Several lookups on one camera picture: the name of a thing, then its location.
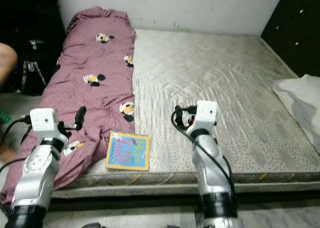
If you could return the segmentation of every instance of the gray mattress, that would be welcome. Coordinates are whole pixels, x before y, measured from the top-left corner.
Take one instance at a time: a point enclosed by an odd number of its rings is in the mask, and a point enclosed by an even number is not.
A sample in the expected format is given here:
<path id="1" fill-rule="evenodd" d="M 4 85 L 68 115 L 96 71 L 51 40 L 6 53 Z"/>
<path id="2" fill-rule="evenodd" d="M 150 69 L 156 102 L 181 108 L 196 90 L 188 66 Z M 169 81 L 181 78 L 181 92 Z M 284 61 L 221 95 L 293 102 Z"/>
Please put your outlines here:
<path id="1" fill-rule="evenodd" d="M 55 197 L 197 194 L 192 145 L 171 124 L 175 105 L 218 103 L 214 136 L 238 192 L 320 188 L 320 157 L 272 91 L 295 75 L 256 36 L 137 30 L 135 129 L 150 136 L 149 171 L 92 165 Z"/>

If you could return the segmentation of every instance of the mattress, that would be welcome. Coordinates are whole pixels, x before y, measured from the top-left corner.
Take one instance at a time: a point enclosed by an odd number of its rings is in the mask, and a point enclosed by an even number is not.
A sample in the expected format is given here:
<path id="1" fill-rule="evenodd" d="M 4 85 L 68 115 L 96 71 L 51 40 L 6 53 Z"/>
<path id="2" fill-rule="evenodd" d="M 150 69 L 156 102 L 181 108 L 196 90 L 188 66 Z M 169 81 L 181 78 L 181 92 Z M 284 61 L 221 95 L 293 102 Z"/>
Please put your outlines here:
<path id="1" fill-rule="evenodd" d="M 135 131 L 149 135 L 149 171 L 93 164 L 56 198 L 197 194 L 192 145 L 172 126 L 175 105 L 218 103 L 214 136 L 236 191 L 320 189 L 320 157 L 272 90 L 295 75 L 256 36 L 136 30 Z"/>

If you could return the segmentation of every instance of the white cloth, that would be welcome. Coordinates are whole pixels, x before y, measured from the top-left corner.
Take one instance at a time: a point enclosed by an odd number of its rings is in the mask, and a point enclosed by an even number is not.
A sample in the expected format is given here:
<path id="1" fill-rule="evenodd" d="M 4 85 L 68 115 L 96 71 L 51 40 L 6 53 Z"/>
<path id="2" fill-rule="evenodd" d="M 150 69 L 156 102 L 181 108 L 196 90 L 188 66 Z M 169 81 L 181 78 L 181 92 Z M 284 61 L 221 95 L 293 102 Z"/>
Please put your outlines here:
<path id="1" fill-rule="evenodd" d="M 320 77 L 278 80 L 273 91 L 320 153 Z"/>

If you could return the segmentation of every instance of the pink blanket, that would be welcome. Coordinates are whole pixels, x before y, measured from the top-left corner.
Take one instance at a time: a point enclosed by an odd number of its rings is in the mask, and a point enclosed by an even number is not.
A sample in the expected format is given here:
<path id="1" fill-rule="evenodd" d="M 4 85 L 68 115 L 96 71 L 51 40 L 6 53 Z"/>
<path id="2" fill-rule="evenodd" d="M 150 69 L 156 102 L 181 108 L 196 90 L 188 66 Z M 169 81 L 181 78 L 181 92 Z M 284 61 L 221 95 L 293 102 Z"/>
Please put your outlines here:
<path id="1" fill-rule="evenodd" d="M 58 59 L 60 69 L 44 90 L 40 106 L 56 108 L 65 124 L 75 122 L 81 106 L 86 106 L 87 112 L 82 130 L 72 132 L 69 139 L 73 147 L 61 153 L 54 189 L 71 183 L 92 163 L 106 157 L 110 131 L 135 132 L 135 31 L 127 14 L 100 7 L 87 9 L 74 17 L 69 29 Z M 27 157 L 37 145 L 37 137 L 31 132 L 17 158 Z M 22 162 L 12 164 L 1 191 L 2 203 L 12 201 L 21 175 Z"/>

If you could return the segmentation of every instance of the book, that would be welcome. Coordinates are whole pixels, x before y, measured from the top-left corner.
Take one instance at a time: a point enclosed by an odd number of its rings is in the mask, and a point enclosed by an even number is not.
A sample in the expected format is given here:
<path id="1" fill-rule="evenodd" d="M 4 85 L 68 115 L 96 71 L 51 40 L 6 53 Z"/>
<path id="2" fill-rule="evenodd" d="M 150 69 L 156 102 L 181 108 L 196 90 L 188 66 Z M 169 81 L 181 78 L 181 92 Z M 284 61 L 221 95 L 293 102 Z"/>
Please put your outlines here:
<path id="1" fill-rule="evenodd" d="M 149 169 L 149 144 L 147 135 L 111 132 L 105 167 L 132 171 Z"/>

